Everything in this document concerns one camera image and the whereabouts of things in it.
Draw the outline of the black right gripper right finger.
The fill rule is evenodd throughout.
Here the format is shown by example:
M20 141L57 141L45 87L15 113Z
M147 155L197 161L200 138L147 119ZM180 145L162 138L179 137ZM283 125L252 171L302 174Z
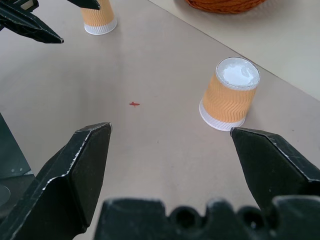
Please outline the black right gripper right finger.
M319 196L319 168L282 136L242 127L233 127L230 136L260 209L267 209L276 196Z

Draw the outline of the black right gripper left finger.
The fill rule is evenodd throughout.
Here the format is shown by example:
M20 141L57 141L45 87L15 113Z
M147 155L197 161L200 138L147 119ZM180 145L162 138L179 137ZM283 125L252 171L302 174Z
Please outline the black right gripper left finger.
M72 240L91 225L112 132L109 122L77 130L32 180L0 225L2 240Z

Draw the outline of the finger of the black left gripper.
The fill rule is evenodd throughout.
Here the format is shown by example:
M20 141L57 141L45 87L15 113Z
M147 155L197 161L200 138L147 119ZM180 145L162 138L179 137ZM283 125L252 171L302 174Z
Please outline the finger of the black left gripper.
M101 6L97 0L68 0L70 3L85 9L100 10Z
M37 16L16 4L0 5L0 25L10 31L45 44L62 44L64 39Z

